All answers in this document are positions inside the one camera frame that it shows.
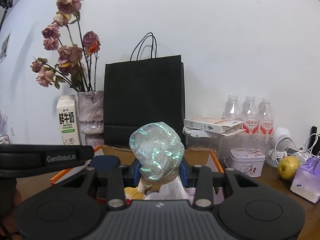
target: red and white label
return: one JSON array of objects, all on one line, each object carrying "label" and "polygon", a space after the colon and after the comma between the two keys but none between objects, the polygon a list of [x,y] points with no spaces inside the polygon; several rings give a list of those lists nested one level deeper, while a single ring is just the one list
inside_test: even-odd
[{"label": "red and white label", "polygon": [[273,131],[274,121],[260,120],[260,131],[262,134],[271,134]]},{"label": "red and white label", "polygon": [[258,119],[245,119],[243,120],[243,129],[245,129],[246,133],[257,133],[259,128],[259,120]]}]

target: purple tissue package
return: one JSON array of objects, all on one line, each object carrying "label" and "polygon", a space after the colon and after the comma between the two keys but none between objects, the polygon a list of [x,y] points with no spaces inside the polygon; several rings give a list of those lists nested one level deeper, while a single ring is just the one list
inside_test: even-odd
[{"label": "purple tissue package", "polygon": [[320,199],[320,164],[316,157],[301,165],[293,179],[290,190],[301,197],[317,203]]}]

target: white cable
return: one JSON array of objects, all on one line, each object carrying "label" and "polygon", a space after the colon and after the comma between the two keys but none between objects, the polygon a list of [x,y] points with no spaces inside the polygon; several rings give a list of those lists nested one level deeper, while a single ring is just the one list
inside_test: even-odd
[{"label": "white cable", "polygon": [[316,139],[315,139],[313,145],[310,147],[310,149],[307,149],[307,150],[305,150],[305,151],[298,149],[297,146],[296,146],[296,144],[294,143],[294,141],[293,141],[290,137],[286,136],[286,137],[281,137],[281,138],[279,138],[278,141],[276,142],[275,149],[274,149],[274,151],[275,151],[275,160],[276,160],[276,163],[279,164],[279,162],[278,162],[278,160],[277,160],[277,157],[276,157],[276,147],[277,147],[278,143],[279,143],[281,140],[283,140],[283,139],[289,139],[289,140],[290,140],[290,144],[293,143],[293,145],[294,145],[295,148],[297,149],[297,152],[299,152],[300,154],[303,154],[303,153],[306,153],[306,152],[309,152],[310,150],[312,150],[313,147],[316,145],[316,143],[317,143],[317,141],[318,141],[318,137],[320,137],[320,135],[319,135],[319,134],[316,134],[316,133],[313,133],[313,134],[311,134],[311,135],[309,136],[309,138],[308,138],[308,140],[307,140],[307,142],[306,142],[305,145],[307,145],[308,141],[310,140],[311,136],[313,136],[313,135],[316,135]]}]

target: bag handle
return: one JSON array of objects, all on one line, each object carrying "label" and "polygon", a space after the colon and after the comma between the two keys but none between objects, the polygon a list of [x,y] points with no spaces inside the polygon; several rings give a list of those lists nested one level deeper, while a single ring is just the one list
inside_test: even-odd
[{"label": "bag handle", "polygon": [[153,52],[153,44],[154,44],[154,42],[155,42],[155,44],[156,44],[156,51],[155,51],[155,58],[156,58],[156,56],[157,56],[157,40],[156,40],[156,37],[153,35],[153,33],[152,32],[149,32],[149,33],[147,33],[143,38],[142,38],[142,40],[137,44],[137,46],[134,48],[134,50],[133,50],[133,52],[132,52],[132,54],[131,54],[131,57],[130,57],[130,61],[132,60],[132,56],[133,56],[133,54],[134,54],[134,52],[135,52],[135,50],[138,48],[138,46],[140,45],[140,48],[139,48],[139,51],[138,51],[138,54],[137,54],[137,60],[138,60],[138,57],[139,57],[139,53],[140,53],[140,50],[141,50],[141,48],[142,48],[142,45],[143,45],[143,43],[145,42],[145,40],[147,39],[147,38],[149,38],[149,37],[152,37],[152,45],[151,45],[151,55],[150,55],[150,57],[152,58],[152,52]]}]

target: white fan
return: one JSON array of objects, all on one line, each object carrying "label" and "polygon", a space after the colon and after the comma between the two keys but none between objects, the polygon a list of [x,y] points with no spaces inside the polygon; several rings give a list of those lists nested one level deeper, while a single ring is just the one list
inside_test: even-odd
[{"label": "white fan", "polygon": [[271,144],[273,145],[273,149],[269,151],[269,156],[267,158],[267,163],[273,167],[278,167],[278,163],[282,158],[287,156],[287,152],[285,151],[291,143],[290,132],[287,128],[278,127],[273,133]]}]

